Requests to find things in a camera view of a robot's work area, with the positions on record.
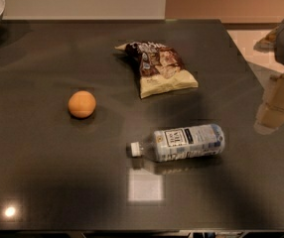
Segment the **blue label plastic bottle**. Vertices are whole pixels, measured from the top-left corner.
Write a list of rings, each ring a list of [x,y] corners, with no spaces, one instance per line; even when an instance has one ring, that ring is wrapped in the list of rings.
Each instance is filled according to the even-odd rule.
[[[129,145],[133,158],[146,157],[157,163],[220,154],[225,136],[217,124],[154,131],[150,137]]]

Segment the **brown and cream chip bag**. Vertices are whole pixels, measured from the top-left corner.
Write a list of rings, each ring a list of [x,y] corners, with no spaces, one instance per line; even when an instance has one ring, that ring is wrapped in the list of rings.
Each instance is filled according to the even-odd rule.
[[[173,48],[154,42],[131,42],[116,49],[139,62],[141,98],[199,86]]]

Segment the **orange fruit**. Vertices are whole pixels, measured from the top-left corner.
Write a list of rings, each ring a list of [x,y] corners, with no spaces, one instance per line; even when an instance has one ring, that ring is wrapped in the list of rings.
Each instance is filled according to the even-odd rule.
[[[68,109],[75,118],[87,118],[95,110],[96,100],[94,96],[87,91],[78,91],[73,94],[68,103]]]

